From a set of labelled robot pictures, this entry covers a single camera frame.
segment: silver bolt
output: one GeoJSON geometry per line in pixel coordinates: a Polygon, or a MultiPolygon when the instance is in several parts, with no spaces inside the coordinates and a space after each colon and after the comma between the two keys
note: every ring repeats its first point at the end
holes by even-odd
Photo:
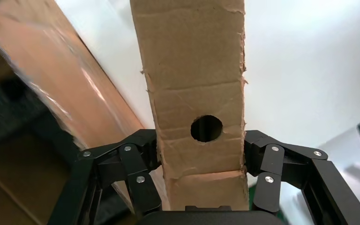
{"type": "Polygon", "coordinates": [[[143,183],[145,181],[145,178],[143,176],[136,178],[137,183],[143,183]]]}
{"type": "Polygon", "coordinates": [[[265,179],[266,179],[266,181],[268,182],[268,183],[272,183],[272,182],[274,182],[274,179],[272,178],[272,177],[265,177],[265,179]]]}

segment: cardboard strip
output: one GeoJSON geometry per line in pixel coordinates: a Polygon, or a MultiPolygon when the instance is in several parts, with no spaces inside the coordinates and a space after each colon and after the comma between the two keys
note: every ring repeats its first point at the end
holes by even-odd
{"type": "Polygon", "coordinates": [[[247,209],[244,1],[131,0],[131,8],[171,209],[247,209]]]}

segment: black metal bracket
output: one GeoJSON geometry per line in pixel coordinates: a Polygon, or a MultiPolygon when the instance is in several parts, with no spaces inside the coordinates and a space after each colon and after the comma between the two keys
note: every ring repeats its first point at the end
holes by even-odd
{"type": "Polygon", "coordinates": [[[161,199],[148,174],[160,166],[155,130],[139,130],[119,143],[80,152],[70,179],[56,203],[48,225],[92,225],[102,189],[125,181],[139,224],[281,224],[281,182],[302,190],[316,225],[360,225],[360,202],[328,155],[319,149],[279,142],[260,131],[247,131],[245,165],[259,176],[254,211],[229,211],[187,207],[186,211],[161,211],[161,199]]]}
{"type": "Polygon", "coordinates": [[[136,215],[161,210],[148,174],[160,166],[155,130],[139,130],[123,141],[82,151],[61,192],[48,225],[92,225],[102,189],[125,181],[136,215]]]}
{"type": "Polygon", "coordinates": [[[360,202],[328,155],[319,149],[285,144],[264,133],[247,131],[245,160],[257,176],[252,210],[279,211],[281,182],[301,189],[316,225],[359,225],[360,202]]]}

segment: circular hole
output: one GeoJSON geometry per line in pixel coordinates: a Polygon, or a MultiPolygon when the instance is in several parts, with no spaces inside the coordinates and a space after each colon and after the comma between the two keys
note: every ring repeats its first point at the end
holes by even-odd
{"type": "Polygon", "coordinates": [[[222,130],[223,124],[212,115],[199,117],[191,124],[191,136],[200,142],[210,142],[217,139],[222,130]]]}

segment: brown cardboard flap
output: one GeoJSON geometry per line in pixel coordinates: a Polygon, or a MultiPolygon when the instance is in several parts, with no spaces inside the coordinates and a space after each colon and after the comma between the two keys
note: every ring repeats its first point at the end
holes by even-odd
{"type": "Polygon", "coordinates": [[[243,171],[190,175],[166,182],[171,194],[171,210],[231,206],[232,210],[249,210],[248,188],[243,171]]]}

